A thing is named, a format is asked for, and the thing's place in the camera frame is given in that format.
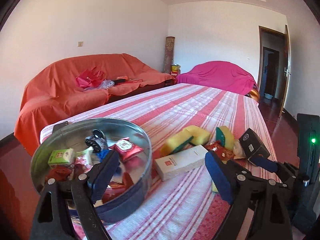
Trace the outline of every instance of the red cloth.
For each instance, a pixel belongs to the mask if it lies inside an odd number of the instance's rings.
[[[97,67],[105,79],[127,76],[141,83],[123,84],[109,89],[84,91],[76,77]],[[32,156],[39,146],[40,132],[49,124],[103,106],[110,95],[122,96],[139,87],[173,79],[150,68],[128,54],[101,54],[59,60],[36,75],[25,87],[14,135]]]
[[[254,85],[257,86],[250,73],[227,61],[197,65],[188,73],[178,75],[177,83],[219,88],[240,95],[246,95]]]

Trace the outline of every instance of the door handle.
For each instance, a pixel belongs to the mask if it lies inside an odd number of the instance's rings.
[[[286,70],[284,71],[284,73],[285,73],[286,77],[291,76],[291,74],[292,74],[291,72],[289,72],[288,69],[286,69]]]

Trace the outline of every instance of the sponge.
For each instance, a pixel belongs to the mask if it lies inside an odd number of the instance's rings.
[[[217,189],[217,187],[216,187],[216,185],[214,184],[213,181],[212,181],[212,192],[218,193],[218,189]]]
[[[204,145],[209,141],[210,133],[196,125],[190,125],[186,128],[183,128],[183,131],[187,130],[192,136],[191,144],[194,146]]]
[[[235,137],[228,127],[221,126],[216,128],[216,141],[218,140],[221,142],[221,146],[232,151]]]
[[[187,130],[180,131],[166,140],[160,152],[162,156],[180,152],[192,139],[193,136]]]

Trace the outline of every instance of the black box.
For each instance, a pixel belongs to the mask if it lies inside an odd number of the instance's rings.
[[[244,150],[245,156],[249,161],[252,156],[259,155],[265,159],[270,156],[270,152],[267,150],[259,136],[250,128],[245,131],[245,133],[240,137],[239,141]]]

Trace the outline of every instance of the red gift bag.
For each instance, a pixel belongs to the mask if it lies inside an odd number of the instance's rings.
[[[96,88],[100,86],[103,79],[103,72],[97,71],[94,72],[94,70],[97,67],[94,67],[92,70],[86,69],[83,71],[80,76],[76,77],[76,84],[78,87],[81,88],[88,88],[93,87]]]

